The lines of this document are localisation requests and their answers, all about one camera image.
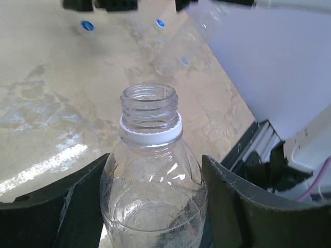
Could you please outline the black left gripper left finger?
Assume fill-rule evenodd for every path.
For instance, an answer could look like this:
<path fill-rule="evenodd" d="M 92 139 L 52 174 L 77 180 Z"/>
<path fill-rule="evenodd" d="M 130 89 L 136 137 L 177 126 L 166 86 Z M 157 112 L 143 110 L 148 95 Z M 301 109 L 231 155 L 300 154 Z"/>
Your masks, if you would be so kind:
<path fill-rule="evenodd" d="M 100 178 L 108 154 L 41 189 L 1 203 L 1 247 L 98 247 Z"/>

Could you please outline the blue Pocari Sweat cap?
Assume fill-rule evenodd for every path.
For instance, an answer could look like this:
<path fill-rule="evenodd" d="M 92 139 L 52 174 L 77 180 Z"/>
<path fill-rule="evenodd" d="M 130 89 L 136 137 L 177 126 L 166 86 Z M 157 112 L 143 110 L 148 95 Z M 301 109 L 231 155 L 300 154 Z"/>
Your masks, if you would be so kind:
<path fill-rule="evenodd" d="M 166 25 L 163 20 L 156 19 L 154 23 L 154 28 L 157 32 L 162 32 L 166 28 Z"/>

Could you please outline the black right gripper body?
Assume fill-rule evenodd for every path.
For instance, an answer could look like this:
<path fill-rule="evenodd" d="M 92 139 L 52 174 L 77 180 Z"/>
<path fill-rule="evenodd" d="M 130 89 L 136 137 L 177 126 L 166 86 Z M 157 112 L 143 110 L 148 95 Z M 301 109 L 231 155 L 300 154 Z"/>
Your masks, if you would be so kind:
<path fill-rule="evenodd" d="M 106 12 L 127 12 L 137 11 L 138 0 L 63 0 L 62 8 L 76 12 L 94 12 L 94 8 L 105 10 Z"/>

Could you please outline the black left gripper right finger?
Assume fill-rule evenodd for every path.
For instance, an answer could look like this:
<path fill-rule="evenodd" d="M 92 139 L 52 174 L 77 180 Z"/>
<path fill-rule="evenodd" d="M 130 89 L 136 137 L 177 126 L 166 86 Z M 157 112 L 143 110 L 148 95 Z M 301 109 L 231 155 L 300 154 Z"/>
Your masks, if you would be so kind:
<path fill-rule="evenodd" d="M 330 205 L 272 194 L 203 155 L 214 247 L 330 247 Z"/>

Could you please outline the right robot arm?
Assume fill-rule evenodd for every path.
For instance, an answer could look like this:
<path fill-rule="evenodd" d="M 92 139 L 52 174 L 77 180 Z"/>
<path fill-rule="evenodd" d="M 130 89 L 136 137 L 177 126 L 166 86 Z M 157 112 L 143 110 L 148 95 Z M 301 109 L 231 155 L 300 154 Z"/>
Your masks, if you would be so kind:
<path fill-rule="evenodd" d="M 215 152 L 236 131 L 240 111 L 226 112 L 207 82 L 202 59 L 205 38 L 218 24 L 219 9 L 204 7 L 200 21 L 161 16 L 166 1 L 134 1 L 136 10 L 116 13 L 110 22 L 127 30 L 137 49 L 137 68 L 121 94 L 119 141 L 100 183 L 100 201 L 205 200 L 207 187 L 196 155 Z M 259 142 L 267 162 L 245 165 L 248 181 L 298 201 L 321 201 L 330 183 L 330 115 L 275 144 Z"/>

